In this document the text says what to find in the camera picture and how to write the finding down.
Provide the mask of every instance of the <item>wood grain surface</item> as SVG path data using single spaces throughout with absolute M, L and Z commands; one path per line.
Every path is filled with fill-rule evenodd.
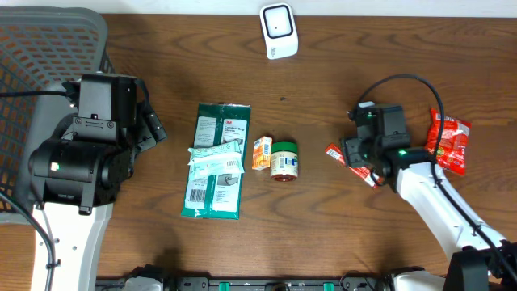
M 123 184 L 98 275 L 156 264 L 176 274 L 341 276 L 448 262 L 419 215 L 388 188 L 372 190 L 325 154 L 354 134 L 357 97 L 390 74 L 415 73 L 449 116 L 473 122 L 466 175 L 448 174 L 480 216 L 517 239 L 517 26 L 512 19 L 298 17 L 300 49 L 268 61 L 259 17 L 104 15 L 117 71 L 143 78 L 169 139 L 141 155 Z M 410 80 L 370 99 L 402 103 L 415 145 L 430 126 L 431 93 Z M 252 107 L 250 144 L 295 139 L 300 178 L 251 170 L 248 147 L 239 221 L 180 217 L 199 103 Z M 30 287 L 34 234 L 1 226 L 0 289 Z

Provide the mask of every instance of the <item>laundry basket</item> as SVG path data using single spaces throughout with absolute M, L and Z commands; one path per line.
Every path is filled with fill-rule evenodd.
M 0 92 L 37 91 L 85 73 L 114 73 L 106 39 L 106 22 L 88 9 L 0 6 Z M 0 191 L 26 208 L 31 207 L 28 187 L 20 193 L 16 184 L 22 183 L 19 173 L 27 168 L 22 157 L 34 111 L 42 101 L 36 100 L 0 99 Z M 0 200 L 0 223 L 6 222 L 24 223 Z

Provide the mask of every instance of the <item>orange box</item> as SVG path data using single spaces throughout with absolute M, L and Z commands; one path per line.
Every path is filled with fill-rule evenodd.
M 260 137 L 253 144 L 253 170 L 261 171 L 271 166 L 271 144 L 270 137 Z

